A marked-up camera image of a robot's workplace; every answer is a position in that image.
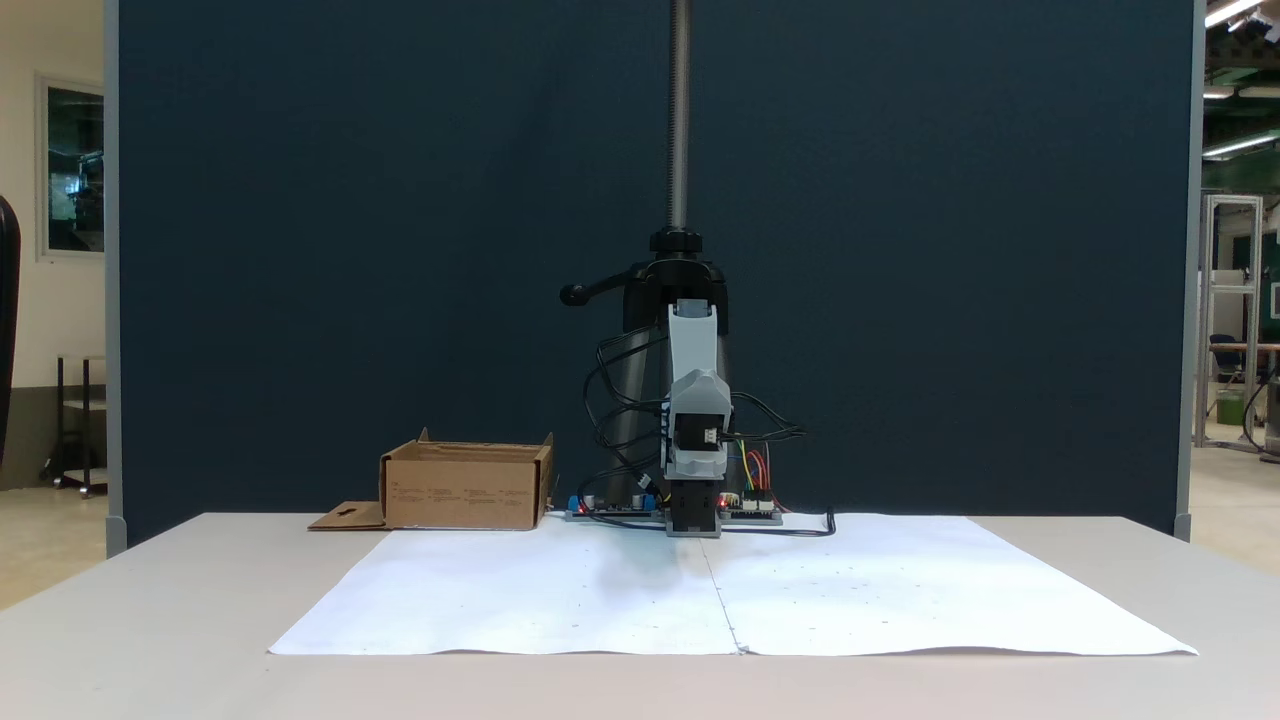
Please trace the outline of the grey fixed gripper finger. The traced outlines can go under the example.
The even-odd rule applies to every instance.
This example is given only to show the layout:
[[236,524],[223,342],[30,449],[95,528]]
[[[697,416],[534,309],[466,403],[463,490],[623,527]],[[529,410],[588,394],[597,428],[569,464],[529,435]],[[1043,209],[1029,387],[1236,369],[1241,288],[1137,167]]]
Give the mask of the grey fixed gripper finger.
[[726,468],[724,450],[669,450],[663,461],[663,475],[668,479],[722,480]]

